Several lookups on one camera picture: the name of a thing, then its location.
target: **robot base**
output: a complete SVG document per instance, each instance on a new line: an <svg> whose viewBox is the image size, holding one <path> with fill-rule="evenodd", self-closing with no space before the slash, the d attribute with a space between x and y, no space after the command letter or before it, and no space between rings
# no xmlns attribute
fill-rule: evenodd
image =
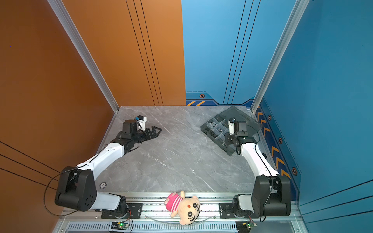
<svg viewBox="0 0 373 233"><path fill-rule="evenodd" d="M102 210L102 219L127 219L131 211L132 219L139 219L142 212L142 203L126 203L126 198L120 196L119 205L115 210Z"/></svg>

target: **plush toy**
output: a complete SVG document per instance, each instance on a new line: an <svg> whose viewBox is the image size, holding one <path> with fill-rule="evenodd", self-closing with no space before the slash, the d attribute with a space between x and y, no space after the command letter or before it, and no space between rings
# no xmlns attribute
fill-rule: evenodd
<svg viewBox="0 0 373 233"><path fill-rule="evenodd" d="M176 192L170 194L164 204L167 210L172 212L171 218L179 215L181 225L192 224L200 214L201 203L198 197L185 198L184 191L181 191L180 195Z"/></svg>

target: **mounting plate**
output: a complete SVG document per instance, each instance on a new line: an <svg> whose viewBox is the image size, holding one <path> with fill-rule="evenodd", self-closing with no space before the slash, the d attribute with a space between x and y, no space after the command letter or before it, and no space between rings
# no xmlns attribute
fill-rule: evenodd
<svg viewBox="0 0 373 233"><path fill-rule="evenodd" d="M131 210L131 218L139 219L142 212L142 203L127 203L128 209ZM103 210L101 214L102 219L128 219L128 214L119 216L120 214L114 213L110 210Z"/></svg>

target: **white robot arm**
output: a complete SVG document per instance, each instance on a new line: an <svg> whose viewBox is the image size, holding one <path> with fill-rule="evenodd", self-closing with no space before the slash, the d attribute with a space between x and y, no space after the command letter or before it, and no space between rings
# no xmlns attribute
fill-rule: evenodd
<svg viewBox="0 0 373 233"><path fill-rule="evenodd" d="M80 211L96 209L110 211L117 217L127 212L126 198L96 190L95 180L110 164L133 149L134 144L158 137L162 129L145 128L146 117L123 122L123 130L98 154L76 167L62 170L54 202L56 205Z"/></svg>
<svg viewBox="0 0 373 233"><path fill-rule="evenodd" d="M253 137L248 136L246 122L228 122L229 133L225 135L225 144L236 147L237 154L249 163L256 177L252 195L236 195L233 199L233 211L237 217L253 214L262 216L288 216L290 214L290 180L272 168L260 152Z"/></svg>

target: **marble surface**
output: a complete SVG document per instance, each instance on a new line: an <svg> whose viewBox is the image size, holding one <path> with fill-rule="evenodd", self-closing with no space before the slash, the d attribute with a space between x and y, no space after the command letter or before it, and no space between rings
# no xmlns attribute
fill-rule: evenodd
<svg viewBox="0 0 373 233"><path fill-rule="evenodd" d="M103 192L252 192L255 178L243 156L228 156L200 126L229 107L121 107L105 143L124 120L147 117L163 129L156 139L112 163L96 179ZM107 186L100 189L101 182Z"/></svg>

